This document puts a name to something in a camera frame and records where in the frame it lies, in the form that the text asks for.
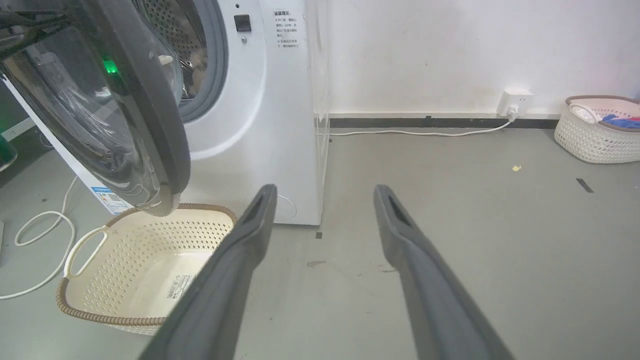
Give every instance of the white washing machine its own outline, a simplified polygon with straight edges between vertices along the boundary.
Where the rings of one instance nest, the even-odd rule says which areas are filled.
[[[320,224],[326,0],[38,3],[13,1],[52,26],[5,59],[4,82],[109,211],[239,215],[273,183],[276,222]]]

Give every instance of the basket bottom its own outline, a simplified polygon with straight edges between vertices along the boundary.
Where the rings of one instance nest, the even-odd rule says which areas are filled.
[[[136,281],[128,301],[117,316],[158,318],[168,316],[180,297],[211,257],[211,250],[185,250],[158,254]]]

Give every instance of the green light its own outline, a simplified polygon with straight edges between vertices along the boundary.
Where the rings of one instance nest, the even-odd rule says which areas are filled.
[[[113,60],[103,60],[102,64],[104,65],[104,69],[107,70],[108,74],[116,74],[118,72],[118,68]]]

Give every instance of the white basket handle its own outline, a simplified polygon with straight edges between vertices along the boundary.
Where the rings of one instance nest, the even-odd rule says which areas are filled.
[[[98,252],[98,250],[100,249],[100,247],[102,246],[102,244],[104,243],[104,240],[107,240],[107,237],[109,236],[109,234],[107,233],[107,230],[109,228],[104,226],[100,226],[97,229],[93,229],[91,231],[89,231],[86,235],[84,235],[75,245],[74,247],[71,248],[71,251],[69,252],[69,256],[67,257],[67,261],[65,262],[65,269],[64,269],[64,276],[67,279],[73,279],[74,277],[78,277],[80,276],[80,274],[82,273],[82,271],[84,271],[84,268],[86,268],[87,265],[89,265],[89,263],[91,262],[91,260],[93,259],[93,257],[95,256],[96,252]],[[96,235],[97,233],[104,233],[104,237],[102,238],[102,240],[100,241],[100,244],[98,244],[98,246],[95,248],[95,250],[93,251],[93,254],[91,254],[91,256],[87,259],[87,261],[84,263],[84,265],[80,268],[80,270],[78,270],[77,273],[73,274],[71,272],[71,265],[73,265],[74,263],[74,259],[76,258],[76,254],[78,252],[78,250],[80,250],[80,248],[82,247],[82,245],[84,243],[86,243],[87,240],[89,240],[90,238],[93,237],[93,235]]]
[[[573,110],[573,108],[583,109],[584,111],[589,113],[589,115],[591,115],[593,120],[588,120],[588,119],[585,119],[585,118],[581,117],[580,115],[576,114],[576,112]],[[577,116],[578,118],[580,118],[581,120],[583,120],[584,122],[586,122],[588,124],[593,125],[593,124],[596,124],[598,122],[599,116],[596,113],[594,113],[593,110],[591,110],[591,108],[588,108],[587,106],[584,106],[584,105],[581,105],[581,104],[571,104],[571,105],[569,105],[569,110],[571,111],[572,114],[574,114],[575,116]]]

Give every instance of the green object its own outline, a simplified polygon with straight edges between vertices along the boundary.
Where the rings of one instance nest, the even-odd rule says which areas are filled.
[[[18,158],[13,146],[0,135],[0,171],[6,169]]]
[[[117,74],[118,68],[113,60],[103,60],[102,64],[104,65],[104,69],[107,70],[108,74]]]

